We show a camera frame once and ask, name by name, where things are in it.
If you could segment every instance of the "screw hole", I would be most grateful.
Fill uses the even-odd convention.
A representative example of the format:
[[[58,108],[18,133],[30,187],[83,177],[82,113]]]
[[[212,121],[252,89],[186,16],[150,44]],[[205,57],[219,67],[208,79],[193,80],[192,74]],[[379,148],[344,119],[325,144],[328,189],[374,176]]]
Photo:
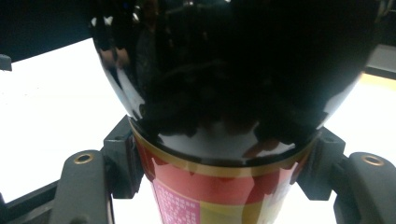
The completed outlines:
[[[335,140],[334,140],[333,138],[331,138],[331,137],[325,137],[324,140],[325,140],[326,142],[329,142],[329,143],[335,142]]]
[[[383,166],[384,165],[384,162],[375,156],[363,155],[363,156],[361,156],[361,159],[369,164],[374,165],[374,166]]]
[[[76,157],[74,162],[75,162],[75,164],[83,164],[83,163],[90,162],[92,159],[93,159],[92,154],[82,154],[82,155],[79,155],[78,157]]]
[[[70,221],[70,224],[88,224],[88,219],[84,216],[75,217]]]

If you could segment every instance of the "bottle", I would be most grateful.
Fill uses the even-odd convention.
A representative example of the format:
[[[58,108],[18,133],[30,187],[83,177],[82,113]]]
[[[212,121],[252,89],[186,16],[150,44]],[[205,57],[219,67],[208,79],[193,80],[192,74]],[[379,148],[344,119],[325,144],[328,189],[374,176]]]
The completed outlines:
[[[375,46],[375,1],[92,4],[163,223],[272,223]]]

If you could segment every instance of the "black plastic bracket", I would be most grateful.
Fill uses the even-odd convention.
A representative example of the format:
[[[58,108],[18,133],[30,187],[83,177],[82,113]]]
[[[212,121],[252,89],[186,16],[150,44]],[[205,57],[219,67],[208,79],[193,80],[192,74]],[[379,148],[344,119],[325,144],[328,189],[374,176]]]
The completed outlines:
[[[113,222],[102,153],[87,150],[69,157],[64,163],[49,223]]]
[[[396,168],[379,156],[356,152],[347,158],[345,143],[326,129],[297,182],[310,200],[329,200],[337,193],[338,224],[394,224]]]
[[[144,172],[127,116],[105,138],[101,152],[113,198],[132,199],[139,191]]]

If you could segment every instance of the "glossy surface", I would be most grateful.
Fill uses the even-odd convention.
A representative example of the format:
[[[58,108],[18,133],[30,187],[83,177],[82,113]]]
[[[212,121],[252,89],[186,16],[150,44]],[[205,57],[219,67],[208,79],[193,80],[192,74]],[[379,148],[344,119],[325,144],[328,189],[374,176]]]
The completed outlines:
[[[105,1],[92,36],[131,122],[153,145],[222,166],[303,148],[374,45],[376,2]]]

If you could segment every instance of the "white surface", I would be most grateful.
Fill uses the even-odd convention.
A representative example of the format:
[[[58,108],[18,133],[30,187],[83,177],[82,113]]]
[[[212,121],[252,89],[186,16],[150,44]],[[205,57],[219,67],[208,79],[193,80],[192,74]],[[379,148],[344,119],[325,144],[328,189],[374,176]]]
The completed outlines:
[[[100,149],[125,114],[91,40],[14,63],[13,70],[0,71],[0,191],[6,202],[59,179],[75,152]],[[358,83],[327,122],[346,141],[347,155],[367,151],[396,164],[395,82]],[[333,199],[309,202],[296,185],[276,224],[333,224]],[[118,224],[161,223],[146,179],[133,200],[116,200],[114,211]]]

